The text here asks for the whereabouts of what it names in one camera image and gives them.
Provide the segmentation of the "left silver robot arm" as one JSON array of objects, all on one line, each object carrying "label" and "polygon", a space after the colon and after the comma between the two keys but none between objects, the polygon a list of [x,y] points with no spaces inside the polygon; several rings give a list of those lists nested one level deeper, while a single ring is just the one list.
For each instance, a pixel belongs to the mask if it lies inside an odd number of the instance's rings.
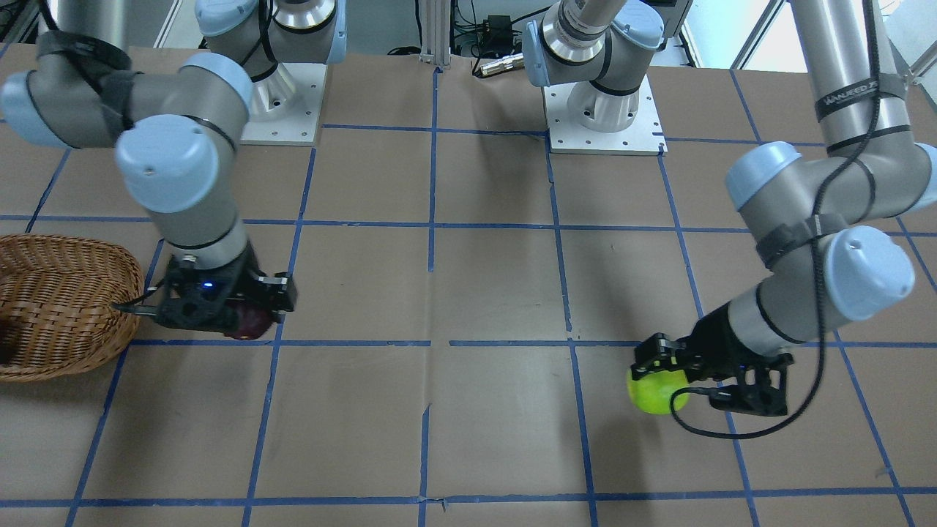
[{"label": "left silver robot arm", "polygon": [[874,1],[794,1],[826,159],[772,141],[744,154],[725,184],[769,276],[672,340],[635,349],[628,388],[650,414],[682,409],[697,381],[712,407],[787,414],[790,349],[870,319],[907,297],[916,274],[871,220],[935,201],[935,148],[917,143]]}]

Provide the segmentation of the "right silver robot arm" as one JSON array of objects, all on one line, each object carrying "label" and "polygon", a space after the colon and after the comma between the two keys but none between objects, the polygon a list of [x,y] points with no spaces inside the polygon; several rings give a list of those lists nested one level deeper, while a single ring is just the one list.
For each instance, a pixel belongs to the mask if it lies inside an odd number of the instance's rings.
[{"label": "right silver robot arm", "polygon": [[198,1],[208,51],[171,75],[134,69],[124,1],[40,1],[37,68],[2,87],[7,123],[58,148],[113,148],[128,193],[171,250],[163,296],[114,304],[167,328],[254,340],[294,311],[290,272],[261,270],[230,174],[249,122],[298,103],[285,65],[347,53],[343,1]]}]

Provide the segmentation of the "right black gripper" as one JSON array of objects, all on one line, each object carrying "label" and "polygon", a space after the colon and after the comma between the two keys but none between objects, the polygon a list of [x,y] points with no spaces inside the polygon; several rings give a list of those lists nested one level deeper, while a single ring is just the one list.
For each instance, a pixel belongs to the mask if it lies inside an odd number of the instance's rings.
[{"label": "right black gripper", "polygon": [[171,257],[163,280],[166,293],[155,307],[158,326],[200,332],[223,332],[235,324],[228,301],[247,301],[270,311],[275,323],[296,307],[298,291],[288,272],[264,274],[254,247],[225,266],[198,269],[192,261]]}]

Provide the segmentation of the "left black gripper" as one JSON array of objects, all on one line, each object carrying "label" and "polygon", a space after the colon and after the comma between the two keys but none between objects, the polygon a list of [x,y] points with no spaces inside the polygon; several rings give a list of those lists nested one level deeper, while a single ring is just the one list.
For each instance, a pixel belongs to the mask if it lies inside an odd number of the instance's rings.
[{"label": "left black gripper", "polygon": [[787,416],[787,369],[794,362],[790,353],[763,356],[747,348],[729,321],[724,304],[697,321],[689,336],[671,340],[655,333],[635,348],[632,371],[637,379],[659,371],[682,370],[692,381],[724,381],[736,384],[703,393],[717,410],[752,416]]}]

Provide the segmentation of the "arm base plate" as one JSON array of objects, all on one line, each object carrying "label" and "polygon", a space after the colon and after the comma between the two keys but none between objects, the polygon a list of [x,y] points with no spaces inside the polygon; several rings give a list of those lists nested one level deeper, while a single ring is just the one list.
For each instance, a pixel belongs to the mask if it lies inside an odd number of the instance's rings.
[{"label": "arm base plate", "polygon": [[589,81],[542,88],[550,151],[557,154],[657,156],[668,146],[649,77],[626,96]]},{"label": "arm base plate", "polygon": [[281,63],[253,86],[245,146],[315,146],[327,64]]}]

